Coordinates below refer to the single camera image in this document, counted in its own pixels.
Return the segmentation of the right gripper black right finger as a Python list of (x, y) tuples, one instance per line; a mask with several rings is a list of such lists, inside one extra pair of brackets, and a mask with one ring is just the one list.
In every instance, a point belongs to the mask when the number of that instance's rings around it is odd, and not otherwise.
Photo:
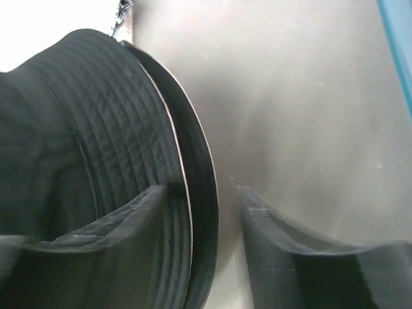
[(236, 188), (256, 308), (410, 308), (411, 244), (335, 245)]

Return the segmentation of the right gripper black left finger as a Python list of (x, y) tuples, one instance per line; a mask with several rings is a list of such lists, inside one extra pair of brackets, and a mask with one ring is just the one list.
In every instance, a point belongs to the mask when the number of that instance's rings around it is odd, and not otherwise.
[(179, 308), (179, 211), (179, 186), (153, 185), (53, 241), (1, 236), (1, 307)]

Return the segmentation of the black bucket hat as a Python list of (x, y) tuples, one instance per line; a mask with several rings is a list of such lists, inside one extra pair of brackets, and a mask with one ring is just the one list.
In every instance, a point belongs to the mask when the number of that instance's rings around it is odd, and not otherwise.
[(76, 30), (1, 74), (1, 236), (53, 241), (153, 185), (180, 188), (180, 307), (202, 308), (218, 249), (216, 174), (178, 81), (128, 43)]

